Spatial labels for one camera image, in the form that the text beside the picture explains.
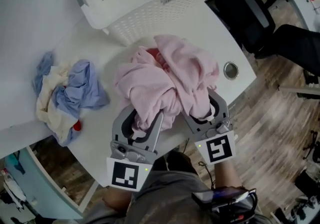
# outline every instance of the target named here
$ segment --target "pink cloth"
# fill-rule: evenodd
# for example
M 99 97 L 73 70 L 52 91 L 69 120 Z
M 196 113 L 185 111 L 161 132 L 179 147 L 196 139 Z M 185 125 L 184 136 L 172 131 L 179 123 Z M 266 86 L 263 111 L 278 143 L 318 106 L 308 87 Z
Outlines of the pink cloth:
M 195 118 L 207 117 L 207 88 L 215 89 L 219 76 L 213 55 L 178 36 L 158 35 L 154 40 L 158 54 L 139 47 L 131 63 L 119 66 L 114 78 L 115 90 L 123 98 L 121 107 L 132 103 L 138 113 L 133 129 L 146 131 L 161 109 L 161 130 L 170 129 L 181 111 Z

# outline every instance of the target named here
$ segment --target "white table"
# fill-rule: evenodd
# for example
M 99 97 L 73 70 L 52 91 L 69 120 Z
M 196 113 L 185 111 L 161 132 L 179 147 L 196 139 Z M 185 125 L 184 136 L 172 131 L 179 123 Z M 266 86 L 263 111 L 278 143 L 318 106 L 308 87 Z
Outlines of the white table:
M 193 44 L 212 52 L 217 59 L 221 75 L 218 79 L 217 91 L 230 104 L 256 78 L 249 62 L 241 49 L 224 27 L 217 16 L 203 3 L 193 8 L 179 20 L 172 22 L 162 31 L 155 34 L 168 33 L 187 38 Z M 141 45 L 151 46 L 147 39 Z M 110 156 L 110 141 L 113 120 L 118 115 L 118 96 L 113 89 L 114 73 L 121 62 L 129 60 L 131 48 L 125 48 L 112 41 L 98 30 L 93 30 L 86 20 L 82 20 L 55 50 L 57 62 L 66 56 L 79 56 L 92 61 L 99 70 L 102 85 L 108 92 L 111 103 L 98 111 L 85 111 L 82 115 L 83 129 L 77 140 L 69 149 L 102 186 L 106 186 L 106 158 Z M 226 62 L 238 65 L 238 77 L 230 81 L 222 72 Z M 188 128 L 180 116 L 171 130 L 160 134 L 156 147 L 159 155 L 163 155 L 187 139 Z
M 314 10 L 314 6 L 307 0 L 290 0 L 296 13 L 303 22 L 306 29 L 313 32 L 320 32 L 320 9 Z M 316 7 L 320 7 L 320 2 L 315 2 Z

